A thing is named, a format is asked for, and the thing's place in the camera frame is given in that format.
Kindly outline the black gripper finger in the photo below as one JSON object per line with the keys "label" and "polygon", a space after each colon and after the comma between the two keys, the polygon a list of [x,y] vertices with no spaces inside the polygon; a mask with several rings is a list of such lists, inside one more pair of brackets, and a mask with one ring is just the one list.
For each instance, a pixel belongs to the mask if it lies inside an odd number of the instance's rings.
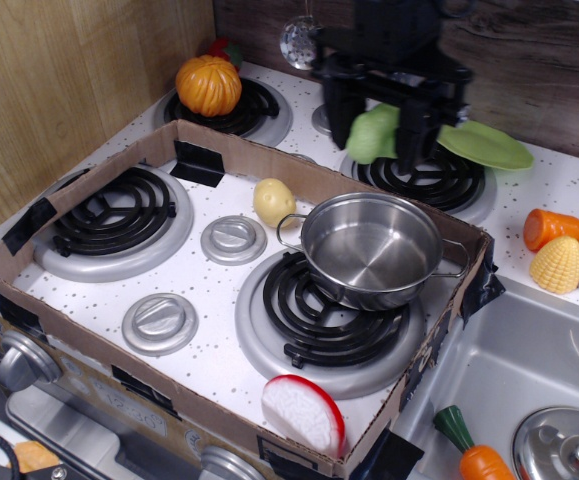
{"label": "black gripper finger", "polygon": [[354,120],[366,110],[366,98],[355,81],[328,78],[322,86],[331,139],[345,149]]}
{"label": "black gripper finger", "polygon": [[429,160],[440,128],[440,113],[429,102],[409,98],[401,105],[395,144],[399,175],[408,175]]}

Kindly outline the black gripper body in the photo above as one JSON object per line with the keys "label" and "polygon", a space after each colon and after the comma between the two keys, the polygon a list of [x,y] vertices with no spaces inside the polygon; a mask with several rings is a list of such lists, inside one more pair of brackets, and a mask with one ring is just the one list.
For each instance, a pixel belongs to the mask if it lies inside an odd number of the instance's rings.
{"label": "black gripper body", "polygon": [[469,16],[472,1],[355,1],[350,27],[315,32],[313,75],[355,81],[369,99],[398,108],[409,98],[430,103],[440,122],[458,126],[472,71],[440,47],[443,23]]}

